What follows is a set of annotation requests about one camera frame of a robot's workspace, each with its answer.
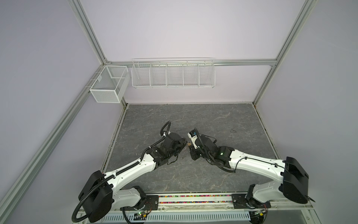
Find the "mesh basket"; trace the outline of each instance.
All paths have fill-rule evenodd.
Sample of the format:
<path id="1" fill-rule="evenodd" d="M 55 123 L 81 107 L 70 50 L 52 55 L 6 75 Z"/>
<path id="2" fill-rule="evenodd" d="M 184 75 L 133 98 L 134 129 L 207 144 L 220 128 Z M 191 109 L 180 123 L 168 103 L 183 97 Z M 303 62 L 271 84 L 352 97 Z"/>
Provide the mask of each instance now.
<path id="1" fill-rule="evenodd" d="M 135 88 L 214 87 L 214 62 L 135 63 L 132 84 Z"/>
<path id="2" fill-rule="evenodd" d="M 106 65 L 89 90 L 99 103 L 120 103 L 129 80 L 127 66 Z"/>

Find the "black mounting plate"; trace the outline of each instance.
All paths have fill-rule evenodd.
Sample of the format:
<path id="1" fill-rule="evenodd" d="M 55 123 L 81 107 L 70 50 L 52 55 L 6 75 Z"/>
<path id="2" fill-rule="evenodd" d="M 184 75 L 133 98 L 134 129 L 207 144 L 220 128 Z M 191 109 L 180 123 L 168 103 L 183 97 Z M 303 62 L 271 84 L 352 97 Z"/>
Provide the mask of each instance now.
<path id="1" fill-rule="evenodd" d="M 245 198 L 246 194 L 232 194 L 231 198 L 232 198 L 232 203 L 234 204 L 234 209 L 248 209 L 249 207 L 247 207 L 247 200 Z M 266 208 L 271 208 L 271 204 L 269 201 L 262 203 L 260 205 L 257 205 L 258 209 L 264 209 L 266 205 Z"/>
<path id="2" fill-rule="evenodd" d="M 153 210 L 158 210 L 158 204 L 159 204 L 159 196 L 158 195 L 147 195 L 147 199 L 145 200 L 145 202 L 152 203 L 152 211 Z M 145 207 L 143 209 L 141 209 L 141 211 L 150 210 L 151 204 L 145 203 L 144 206 Z M 134 207 L 126 207 L 124 210 L 126 210 L 126 211 L 138 211 Z"/>

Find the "wire basket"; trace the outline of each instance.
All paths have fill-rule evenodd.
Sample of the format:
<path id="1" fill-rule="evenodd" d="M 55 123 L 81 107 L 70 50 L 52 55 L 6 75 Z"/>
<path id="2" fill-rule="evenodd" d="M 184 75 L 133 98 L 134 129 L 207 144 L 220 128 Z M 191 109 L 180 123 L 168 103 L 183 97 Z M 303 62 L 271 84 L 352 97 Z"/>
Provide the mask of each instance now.
<path id="1" fill-rule="evenodd" d="M 132 68 L 135 88 L 215 86 L 214 61 L 135 63 Z"/>
<path id="2" fill-rule="evenodd" d="M 127 66 L 106 65 L 89 90 L 99 103 L 120 103 L 129 80 Z"/>

